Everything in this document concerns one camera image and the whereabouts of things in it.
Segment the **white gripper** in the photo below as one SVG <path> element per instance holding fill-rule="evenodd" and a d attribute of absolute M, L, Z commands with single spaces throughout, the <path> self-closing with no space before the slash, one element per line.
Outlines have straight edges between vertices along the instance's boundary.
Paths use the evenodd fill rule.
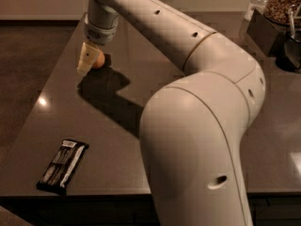
<path fill-rule="evenodd" d="M 100 28 L 94 25 L 87 15 L 85 16 L 84 34 L 89 41 L 85 41 L 81 48 L 77 66 L 79 75 L 86 76 L 92 69 L 92 65 L 97 61 L 100 50 L 96 44 L 106 45 L 115 37 L 116 31 L 115 26 L 113 28 Z"/>

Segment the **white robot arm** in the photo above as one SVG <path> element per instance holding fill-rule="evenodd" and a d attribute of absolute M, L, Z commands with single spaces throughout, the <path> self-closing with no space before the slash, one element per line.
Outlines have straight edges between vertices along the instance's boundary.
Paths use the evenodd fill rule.
<path fill-rule="evenodd" d="M 159 0 L 89 0 L 89 40 L 112 40 L 123 17 L 184 76 L 146 103 L 141 154 L 161 226 L 253 226 L 240 159 L 265 78 L 245 50 Z"/>

